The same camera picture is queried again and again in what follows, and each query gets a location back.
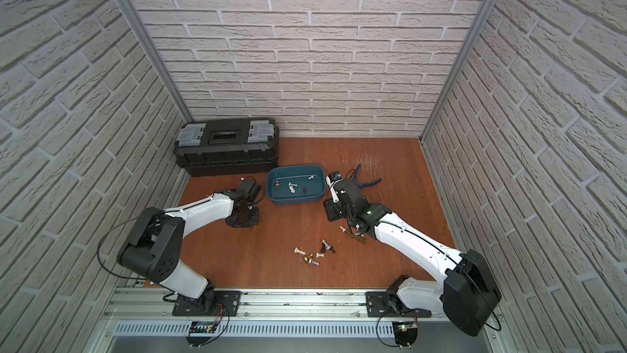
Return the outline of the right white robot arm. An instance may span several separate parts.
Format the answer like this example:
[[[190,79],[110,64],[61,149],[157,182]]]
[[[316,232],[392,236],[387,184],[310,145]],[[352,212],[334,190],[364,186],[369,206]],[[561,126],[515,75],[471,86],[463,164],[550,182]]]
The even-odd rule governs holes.
[[[396,249],[434,278],[432,289],[410,276],[397,278],[386,291],[385,314],[444,314],[463,333],[478,336],[502,299],[485,257],[437,242],[389,207],[369,202],[354,180],[338,172],[328,174],[326,182],[331,196],[323,205],[329,221],[346,220],[350,233],[369,235]]]

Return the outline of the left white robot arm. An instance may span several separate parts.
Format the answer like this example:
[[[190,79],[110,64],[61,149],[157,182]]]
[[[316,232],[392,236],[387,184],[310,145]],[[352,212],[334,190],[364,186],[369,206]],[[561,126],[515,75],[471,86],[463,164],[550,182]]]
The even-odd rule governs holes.
[[[233,190],[171,209],[145,209],[130,230],[117,263],[174,293],[198,300],[211,291],[210,281],[181,260],[183,240],[216,221],[233,228],[258,224],[256,198],[261,186],[244,178]]]

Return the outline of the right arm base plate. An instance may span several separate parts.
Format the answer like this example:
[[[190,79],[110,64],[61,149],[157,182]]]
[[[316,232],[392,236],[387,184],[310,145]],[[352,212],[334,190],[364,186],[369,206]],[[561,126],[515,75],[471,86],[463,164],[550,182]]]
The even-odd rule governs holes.
[[[396,294],[389,294],[387,291],[365,292],[367,315],[370,318],[380,318],[382,316],[395,316],[403,318],[431,318],[432,312],[425,309],[409,309]]]

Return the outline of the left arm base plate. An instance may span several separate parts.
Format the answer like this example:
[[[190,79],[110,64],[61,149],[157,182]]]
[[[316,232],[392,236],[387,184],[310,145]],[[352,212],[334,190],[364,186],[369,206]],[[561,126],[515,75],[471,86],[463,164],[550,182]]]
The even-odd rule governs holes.
[[[220,314],[236,316],[242,294],[239,290],[209,289],[196,299],[180,296],[176,299],[172,314],[192,317],[216,317]]]

